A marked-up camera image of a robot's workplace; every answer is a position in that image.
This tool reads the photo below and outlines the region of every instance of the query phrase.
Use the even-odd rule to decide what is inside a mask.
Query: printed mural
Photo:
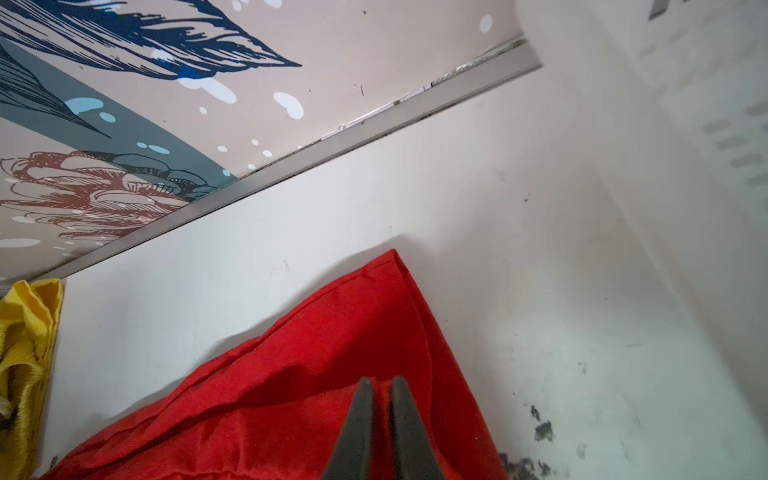
[[[0,0],[0,289],[520,34],[505,0]]]

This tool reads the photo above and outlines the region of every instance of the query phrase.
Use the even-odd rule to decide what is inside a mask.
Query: yellow fabric
[[[0,300],[2,480],[31,476],[63,297],[60,280],[40,280],[16,283]]]

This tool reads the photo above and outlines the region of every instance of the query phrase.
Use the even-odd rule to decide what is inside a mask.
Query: grey leaf illustration
[[[75,115],[61,99],[48,91],[32,72],[14,60],[2,46],[0,46],[0,103],[54,115],[101,133]]]

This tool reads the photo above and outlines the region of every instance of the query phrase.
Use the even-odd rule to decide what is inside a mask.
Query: blue leaf illustration
[[[154,78],[301,66],[208,0],[1,0],[0,35],[83,65]]]
[[[46,90],[37,77],[18,63],[2,46],[0,46],[0,104],[51,114],[101,133],[75,115],[61,99]]]

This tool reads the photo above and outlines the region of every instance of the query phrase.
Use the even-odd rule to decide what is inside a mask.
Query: red cloth
[[[376,392],[370,478],[394,479],[397,375],[408,380],[446,478],[507,478],[435,318],[390,250],[94,435],[43,479],[319,478],[362,376]]]

